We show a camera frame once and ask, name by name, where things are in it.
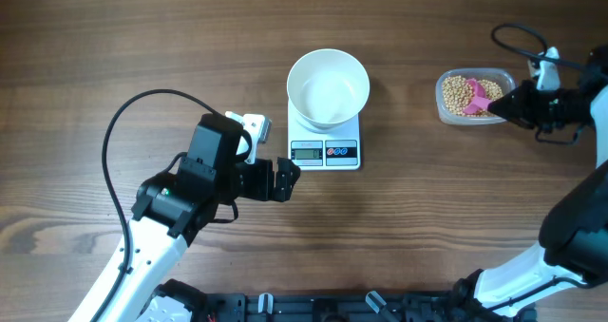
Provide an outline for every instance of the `white bracket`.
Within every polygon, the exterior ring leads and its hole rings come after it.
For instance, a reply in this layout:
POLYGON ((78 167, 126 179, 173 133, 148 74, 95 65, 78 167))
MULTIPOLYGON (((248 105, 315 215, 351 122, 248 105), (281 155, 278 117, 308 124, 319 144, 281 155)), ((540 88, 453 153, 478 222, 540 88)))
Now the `white bracket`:
MULTIPOLYGON (((555 47, 550 47, 544 56, 553 59, 560 58, 560 54, 555 47)), ((537 79, 537 90, 556 90, 560 88, 560 74, 558 73, 558 67, 554 63, 540 61, 539 66, 535 67, 532 61, 528 60, 528 69, 530 70, 530 77, 537 79)))
MULTIPOLYGON (((491 308, 497 304, 516 298, 522 294, 550 282, 554 276, 568 277, 580 283, 584 283, 580 275, 574 274, 561 266, 550 266, 544 262, 544 249, 537 241, 532 247, 525 250, 519 256, 494 269, 483 271, 475 285, 475 298, 485 308, 491 308)), ((502 316, 513 317, 517 312, 540 299, 561 290, 574 288, 570 283, 562 282, 534 294, 522 301, 513 303, 510 307, 500 308, 494 313, 502 316)))
POLYGON ((264 293, 259 296, 259 300, 257 301, 257 312, 258 313, 267 313, 273 314, 273 309, 275 305, 275 297, 272 294, 264 293))
MULTIPOLYGON (((242 124, 243 128, 251 135, 251 152, 245 162, 254 164, 256 162, 257 144, 266 143, 273 121, 261 114, 245 114, 241 117, 235 112, 227 111, 225 115, 242 124)), ((240 142, 238 143, 237 155, 246 152, 247 149, 249 149, 249 144, 241 137, 240 142)))
POLYGON ((192 312, 183 303, 169 296, 152 298, 150 304, 135 322, 190 322, 192 312))

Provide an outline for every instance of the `plastic container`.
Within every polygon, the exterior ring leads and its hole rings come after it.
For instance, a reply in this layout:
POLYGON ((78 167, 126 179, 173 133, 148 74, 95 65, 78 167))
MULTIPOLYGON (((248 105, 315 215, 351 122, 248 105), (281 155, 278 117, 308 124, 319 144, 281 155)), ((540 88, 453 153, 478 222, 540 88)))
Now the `plastic container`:
POLYGON ((447 77, 450 76, 463 76, 466 79, 475 78, 476 80, 489 80, 499 85, 503 90, 503 94, 507 94, 516 87, 515 81, 511 75, 509 75, 509 73, 498 68, 454 69, 442 75, 435 86, 437 110, 439 110, 439 119, 441 119, 442 122, 458 125, 477 125, 504 122, 504 119, 499 117, 461 117, 452 114, 449 110, 447 110, 446 102, 444 101, 444 91, 441 88, 441 84, 447 77))

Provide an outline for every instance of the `white robotic arm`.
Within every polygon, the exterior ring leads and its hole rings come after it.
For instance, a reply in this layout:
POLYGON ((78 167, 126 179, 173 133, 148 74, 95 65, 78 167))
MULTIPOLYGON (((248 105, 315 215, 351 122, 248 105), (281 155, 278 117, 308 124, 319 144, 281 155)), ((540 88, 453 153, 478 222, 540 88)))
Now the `white robotic arm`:
MULTIPOLYGON (((554 47, 550 50, 552 50, 554 56, 558 55, 554 47)), ((541 61, 540 69, 537 69, 536 72, 531 71, 539 79, 536 89, 558 89, 556 85, 559 86, 560 80, 557 69, 555 65, 549 66, 548 64, 550 63, 541 61)), ((591 102, 590 111, 596 128, 597 168, 599 168, 608 161, 608 86, 591 102)), ((481 272, 475 286, 474 298, 487 309, 498 307, 498 309, 493 309, 496 314, 513 317, 520 309, 531 303, 550 294, 574 288, 573 283, 579 283, 576 286, 581 287, 587 285, 581 274, 569 271, 559 265, 551 266, 547 264, 545 262, 545 249, 539 242, 536 242, 531 248, 504 265, 481 272), (522 297, 541 286, 547 285, 547 283, 551 283, 555 278, 570 278, 572 281, 555 283, 555 285, 539 290, 537 294, 509 303, 516 297, 522 297)))
MULTIPOLYGON (((266 142, 272 122, 270 119, 257 114, 245 114, 241 117, 236 113, 226 112, 226 116, 242 125, 243 130, 249 134, 249 141, 243 137, 238 137, 236 154, 241 155, 248 152, 247 157, 244 159, 244 163, 247 165, 243 165, 240 168, 254 168, 257 161, 258 166, 260 166, 256 170, 240 171, 240 179, 237 180, 239 183, 237 183, 236 186, 241 188, 240 196, 248 197, 247 184, 245 181, 254 180, 250 179, 250 176, 255 176, 252 175, 252 172, 257 172, 261 169, 261 173, 265 175, 263 176, 264 180, 267 179, 267 175, 272 176, 272 164, 270 164, 269 172, 268 161, 256 159, 257 145, 266 142)), ((210 123, 208 128, 217 129, 216 124, 217 123, 210 123)), ((198 132, 200 132, 199 128, 200 125, 195 131, 193 144, 199 143, 199 140, 197 140, 196 137, 198 132)), ((196 147, 197 145, 191 145, 190 152, 193 153, 193 149, 196 149, 196 147)), ((209 168, 209 171, 215 172, 218 170, 209 168)), ((271 199, 269 197, 270 194, 268 189, 272 189, 272 187, 268 188, 267 184, 263 183, 263 181, 262 184, 262 187, 256 187, 254 191, 258 193, 266 190, 266 197, 253 197, 251 199, 271 199)), ((204 187, 195 189, 204 191, 204 187)), ((193 237, 192 230, 188 233, 174 233, 173 229, 176 228, 175 226, 170 228, 166 222, 163 223, 163 221, 166 221, 166 218, 161 217, 163 213, 166 213, 169 216, 173 214, 168 212, 166 207, 162 207, 162 202, 164 200, 169 200, 169 198, 173 197, 172 189, 164 187, 156 195, 157 201, 159 202, 159 204, 157 204, 159 212, 152 213, 149 216, 133 218, 128 222, 131 239, 129 269, 126 270, 126 274, 118 287, 118 290, 114 293, 113 298, 107 304, 104 313, 98 318, 98 321, 190 321, 192 312, 187 309, 179 309, 183 308, 183 304, 180 305, 179 302, 171 299, 163 300, 162 297, 154 299, 146 308, 145 313, 142 314, 144 305, 150 298, 150 295, 161 283, 161 280, 166 276, 169 270, 171 270, 181 259, 193 237)), ((134 213, 140 202, 139 196, 140 193, 138 194, 138 202, 136 202, 136 205, 134 206, 134 213)), ((145 201, 146 205, 151 204, 150 200, 146 200, 146 196, 144 196, 142 200, 145 201)), ((177 220, 176 225, 180 224, 180 218, 177 218, 177 220)), ((76 312, 69 319, 70 322, 91 321, 93 319, 95 312, 102 306, 105 298, 110 293, 110 289, 112 288, 115 279, 120 273, 120 269, 123 266, 124 252, 123 237, 116 248, 116 251, 104 268, 104 271, 98 277, 95 284, 93 284, 93 287, 90 289, 76 312)))

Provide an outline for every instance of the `white bowl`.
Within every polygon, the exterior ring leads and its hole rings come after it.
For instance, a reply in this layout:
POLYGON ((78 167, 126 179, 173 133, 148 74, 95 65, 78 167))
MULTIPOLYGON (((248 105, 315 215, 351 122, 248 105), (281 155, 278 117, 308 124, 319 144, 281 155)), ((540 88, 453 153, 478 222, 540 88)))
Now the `white bowl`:
POLYGON ((435 86, 435 97, 437 99, 437 109, 439 110, 439 119, 444 123, 459 124, 459 125, 476 125, 476 124, 488 124, 488 123, 502 123, 503 118, 499 117, 461 117, 451 113, 446 107, 446 101, 444 100, 444 91, 442 90, 441 84, 447 77, 450 76, 463 76, 467 79, 475 78, 476 80, 489 80, 496 83, 503 94, 506 95, 511 90, 516 88, 515 81, 509 73, 503 69, 498 68, 462 68, 447 71, 437 81, 435 86))
POLYGON ((302 56, 290 70, 287 95, 306 122, 333 129, 363 109, 370 96, 370 78, 350 54, 315 50, 302 56))

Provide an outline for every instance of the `robotic arm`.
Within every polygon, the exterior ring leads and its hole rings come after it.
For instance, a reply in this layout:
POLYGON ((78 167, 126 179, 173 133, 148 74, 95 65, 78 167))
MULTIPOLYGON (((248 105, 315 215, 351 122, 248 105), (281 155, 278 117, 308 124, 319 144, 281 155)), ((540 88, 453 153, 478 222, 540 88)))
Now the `robotic arm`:
MULTIPOLYGON (((528 56, 537 83, 523 81, 488 110, 523 128, 536 128, 539 142, 574 143, 585 126, 595 128, 598 140, 596 171, 547 215, 539 241, 530 249, 441 293, 382 297, 371 292, 362 297, 281 297, 275 302, 271 294, 203 294, 175 280, 158 285, 201 228, 233 221, 215 218, 220 205, 230 205, 236 219, 238 197, 284 202, 300 175, 290 160, 279 158, 275 174, 270 161, 256 158, 257 144, 268 137, 268 119, 232 112, 222 116, 202 104, 212 114, 202 116, 188 152, 174 159, 180 162, 177 174, 169 173, 172 163, 142 184, 126 237, 70 321, 215 322, 218 313, 222 322, 270 322, 276 314, 282 314, 276 321, 528 322, 536 321, 536 315, 526 307, 537 300, 608 281, 608 46, 594 49, 586 67, 575 65, 583 70, 578 89, 563 89, 555 65, 572 63, 559 60, 557 50, 548 49, 538 34, 544 46, 540 55, 509 47, 495 38, 499 28, 492 33, 495 42, 528 56), (572 123, 579 130, 571 142, 544 138, 572 123)), ((117 115, 148 94, 127 102, 117 115)), ((110 183, 108 187, 113 194, 110 183)))
MULTIPOLYGON (((556 49, 550 51, 557 56, 556 49)), ((595 128, 597 170, 547 215, 539 242, 503 266, 460 282, 453 294, 462 307, 474 298, 485 309, 483 313, 514 317, 550 294, 608 281, 608 46, 591 52, 579 89, 556 88, 560 85, 557 70, 548 63, 537 62, 537 68, 531 68, 538 78, 536 85, 523 81, 488 110, 521 127, 537 128, 539 142, 574 143, 584 126, 595 128), (580 125, 571 142, 541 138, 571 123, 580 125), (463 286, 468 297, 457 297, 463 286)), ((468 307, 470 311, 479 308, 468 307)))
MULTIPOLYGON (((215 218, 221 204, 232 206, 236 219, 237 197, 278 202, 291 197, 299 168, 291 160, 279 158, 275 174, 270 161, 255 158, 257 144, 268 138, 271 121, 254 114, 241 117, 227 112, 226 116, 203 115, 188 152, 176 157, 180 161, 177 174, 169 173, 171 165, 142 184, 128 223, 130 247, 125 247, 123 237, 70 321, 95 319, 95 312, 103 306, 124 266, 127 249, 131 259, 128 268, 98 320, 152 320, 140 317, 146 301, 198 231, 208 223, 232 222, 215 218)), ((164 303, 171 307, 176 301, 167 299, 164 303)), ((190 321, 197 313, 180 306, 181 309, 170 309, 165 317, 170 321, 190 321)))

